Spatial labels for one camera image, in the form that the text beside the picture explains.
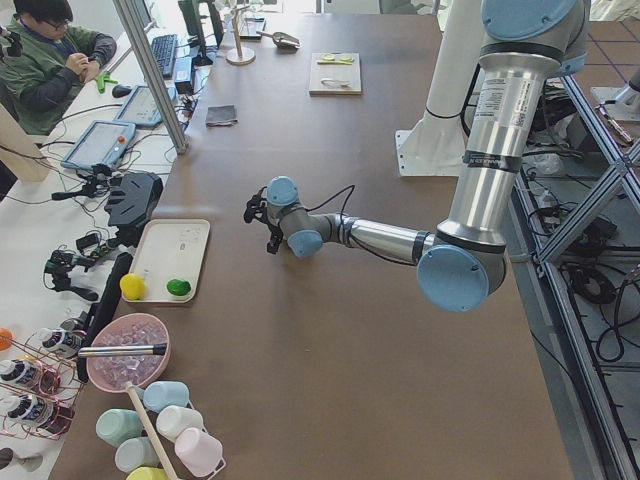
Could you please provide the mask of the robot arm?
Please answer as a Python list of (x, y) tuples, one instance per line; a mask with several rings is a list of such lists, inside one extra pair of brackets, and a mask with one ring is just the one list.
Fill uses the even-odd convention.
[(479, 50), (485, 76), (451, 210), (436, 232), (344, 212), (314, 214), (286, 176), (247, 202), (245, 222), (269, 228), (270, 253), (282, 242), (299, 258), (329, 242), (361, 248), (416, 267), (423, 294), (440, 308), (478, 307), (506, 275), (501, 225), (544, 83), (583, 66), (589, 10), (587, 1), (481, 2), (474, 24), (485, 36)]

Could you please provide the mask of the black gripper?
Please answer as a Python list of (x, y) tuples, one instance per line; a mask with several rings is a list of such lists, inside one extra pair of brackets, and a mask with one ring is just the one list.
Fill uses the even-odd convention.
[(267, 215), (267, 199), (265, 191), (267, 187), (261, 187), (251, 198), (247, 201), (243, 219), (246, 224), (250, 224), (253, 221), (258, 221), (263, 224), (268, 224)]

